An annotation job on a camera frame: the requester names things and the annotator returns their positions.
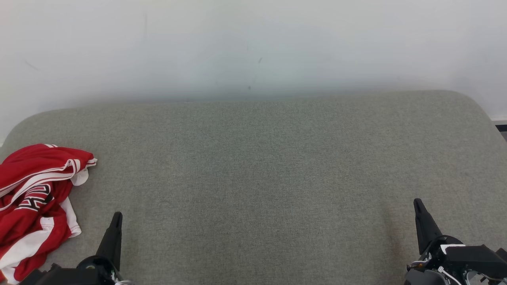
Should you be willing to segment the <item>red basketball jersey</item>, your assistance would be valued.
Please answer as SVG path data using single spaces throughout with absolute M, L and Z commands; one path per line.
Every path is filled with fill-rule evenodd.
M 21 148 L 0 164 L 0 211 L 8 209 L 33 188 L 43 189 L 54 181 L 82 185 L 88 168 L 96 166 L 92 153 L 54 144 L 35 144 Z

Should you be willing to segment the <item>red shorts with white band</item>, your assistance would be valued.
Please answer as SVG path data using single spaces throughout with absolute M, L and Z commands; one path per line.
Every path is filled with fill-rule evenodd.
M 69 238 L 81 234 L 70 199 L 55 204 L 51 211 L 36 215 L 27 234 L 6 247 L 0 247 L 0 283 L 20 283 Z

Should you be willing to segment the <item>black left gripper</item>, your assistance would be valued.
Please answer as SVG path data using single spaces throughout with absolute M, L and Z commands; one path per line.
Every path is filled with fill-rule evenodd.
M 92 270 L 97 274 L 97 281 L 94 285 L 124 285 L 119 272 L 121 267 L 122 220 L 122 213 L 114 213 L 97 249 L 96 256 L 85 258 L 77 265 L 78 269 Z

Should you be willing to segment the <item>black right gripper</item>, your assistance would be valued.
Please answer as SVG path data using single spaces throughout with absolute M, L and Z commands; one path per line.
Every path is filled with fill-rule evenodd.
M 469 285 L 467 272 L 447 272 L 442 266 L 444 248 L 464 246 L 449 235 L 442 235 L 432 215 L 420 198 L 414 199 L 419 260 L 407 265 L 404 285 Z

